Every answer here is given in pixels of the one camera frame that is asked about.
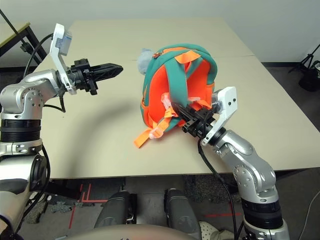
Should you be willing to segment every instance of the backpack zipper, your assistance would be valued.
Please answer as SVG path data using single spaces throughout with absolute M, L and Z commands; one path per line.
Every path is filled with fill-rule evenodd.
M 164 54 L 164 51 L 158 51 L 158 52 L 156 52 L 155 54 L 153 54 L 152 57 L 153 57 L 154 59 L 156 59 L 157 57 L 161 56 L 162 54 Z

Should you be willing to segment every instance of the black rubber joint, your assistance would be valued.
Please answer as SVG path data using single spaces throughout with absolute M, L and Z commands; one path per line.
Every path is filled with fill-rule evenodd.
M 40 139 L 40 120 L 1 120 L 0 142 L 29 142 Z
M 242 199 L 245 220 L 261 229 L 278 229 L 284 221 L 279 201 L 272 203 L 254 203 Z

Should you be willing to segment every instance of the orange backpack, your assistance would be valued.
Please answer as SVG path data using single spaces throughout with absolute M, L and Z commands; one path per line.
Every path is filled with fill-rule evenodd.
M 145 73 L 140 105 L 148 128 L 134 144 L 140 148 L 147 139 L 160 138 L 174 126 L 184 125 L 171 102 L 210 109 L 217 70 L 211 55 L 199 45 L 175 44 L 156 52 Z

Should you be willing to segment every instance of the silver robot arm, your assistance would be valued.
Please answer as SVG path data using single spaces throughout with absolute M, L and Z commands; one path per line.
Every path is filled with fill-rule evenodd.
M 50 55 L 53 69 L 27 75 L 21 82 L 5 87 L 0 93 L 0 239 L 14 239 L 25 209 L 30 207 L 32 192 L 42 192 L 48 184 L 49 161 L 41 156 L 42 110 L 45 102 L 74 95 L 77 90 L 97 94 L 97 81 L 117 76 L 123 68 L 113 63 L 90 66 L 87 59 L 66 67 L 61 55 L 67 55 L 71 34 L 57 24 Z
M 258 156 L 247 140 L 232 130 L 226 130 L 213 149 L 232 169 L 237 182 L 247 239 L 289 240 L 272 167 Z
M 203 146 L 213 151 L 232 171 L 237 182 L 244 212 L 243 225 L 246 240 L 289 240 L 286 222 L 282 218 L 279 196 L 272 167 L 258 156 L 254 147 L 225 123 L 237 110 L 235 87 L 226 87 L 212 96 L 212 109 L 194 110 L 190 106 L 172 103 L 175 112 L 186 121 L 185 133 L 201 138 Z

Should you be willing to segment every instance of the table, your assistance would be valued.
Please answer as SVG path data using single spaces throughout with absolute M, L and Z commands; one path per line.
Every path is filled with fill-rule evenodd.
M 12 23 L 12 25 L 20 34 L 21 38 L 26 37 L 33 48 L 37 46 L 39 41 L 30 27 L 30 22 L 16 22 Z M 20 42 L 20 36 L 17 36 L 7 23 L 0 23 L 0 57 Z M 37 53 L 42 60 L 45 59 L 47 55 L 42 46 L 38 49 Z
M 179 31 L 184 22 L 196 37 Z M 167 38 L 154 37 L 152 26 Z M 88 58 L 91 66 L 112 62 L 124 70 L 116 78 L 98 82 L 98 95 L 66 94 L 66 113 L 43 109 L 41 137 L 53 179 L 210 172 L 198 154 L 197 140 L 179 128 L 160 140 L 149 140 L 141 149 L 133 144 L 146 129 L 140 112 L 144 77 L 135 59 L 143 47 L 156 50 L 176 42 L 200 44 L 212 53 L 218 66 L 216 89 L 236 86 L 238 110 L 227 129 L 250 141 L 275 170 L 320 166 L 317 129 L 221 18 L 76 21 L 70 31 L 67 65 Z M 46 57 L 36 71 L 49 68 L 54 65 Z M 59 100 L 47 103 L 58 106 Z M 204 151 L 219 173 L 230 172 L 211 147 Z

